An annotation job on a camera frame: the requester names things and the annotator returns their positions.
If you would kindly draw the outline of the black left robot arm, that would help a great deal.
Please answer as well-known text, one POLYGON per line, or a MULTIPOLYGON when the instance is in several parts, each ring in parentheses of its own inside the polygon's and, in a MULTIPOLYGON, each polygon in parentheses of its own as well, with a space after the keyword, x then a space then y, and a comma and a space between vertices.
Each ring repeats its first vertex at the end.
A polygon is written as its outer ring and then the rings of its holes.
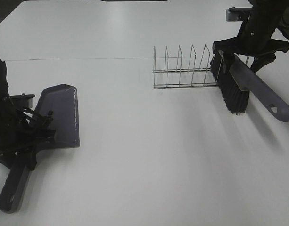
POLYGON ((55 131, 49 129, 53 111, 41 115, 21 105, 24 95, 11 96, 8 92, 7 66, 0 59, 0 163, 11 167, 18 156, 26 157, 30 170, 36 166, 37 145, 50 143, 55 131))

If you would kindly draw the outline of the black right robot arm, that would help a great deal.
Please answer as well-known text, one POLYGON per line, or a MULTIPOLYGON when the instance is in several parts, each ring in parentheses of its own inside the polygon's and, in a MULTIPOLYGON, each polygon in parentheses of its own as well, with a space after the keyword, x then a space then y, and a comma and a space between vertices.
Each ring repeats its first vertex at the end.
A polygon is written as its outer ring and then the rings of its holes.
POLYGON ((242 22, 236 37, 215 41, 213 53, 241 54, 253 57, 251 70, 261 68, 276 59, 275 53, 287 53, 289 43, 273 39, 289 0, 251 0, 252 7, 231 7, 226 10, 226 21, 242 22))

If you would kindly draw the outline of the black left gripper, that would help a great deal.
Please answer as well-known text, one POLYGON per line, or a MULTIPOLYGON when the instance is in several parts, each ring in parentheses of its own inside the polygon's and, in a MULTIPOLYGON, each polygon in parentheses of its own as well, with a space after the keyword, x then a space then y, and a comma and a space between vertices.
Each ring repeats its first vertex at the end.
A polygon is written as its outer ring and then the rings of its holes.
POLYGON ((52 110, 47 115, 33 110, 0 113, 0 163, 10 169, 22 155, 28 169, 34 170, 40 145, 54 143, 56 131, 49 128, 52 122, 52 110))

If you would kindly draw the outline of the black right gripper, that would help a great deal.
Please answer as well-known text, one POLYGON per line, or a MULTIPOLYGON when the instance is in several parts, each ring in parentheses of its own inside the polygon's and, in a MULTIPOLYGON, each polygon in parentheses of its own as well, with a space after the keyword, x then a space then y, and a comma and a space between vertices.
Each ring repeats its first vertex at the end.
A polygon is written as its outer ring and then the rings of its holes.
POLYGON ((277 51, 287 53, 289 50, 289 43, 287 41, 270 39, 267 44, 262 48, 254 44, 246 47, 246 45, 242 44, 237 37, 234 37, 226 40, 215 41, 213 43, 212 50, 214 54, 216 52, 224 52, 223 69, 225 71, 228 71, 231 65, 234 63, 235 54, 241 54, 249 57, 254 57, 250 69, 253 72, 258 72, 264 66, 275 61, 275 53, 277 51))

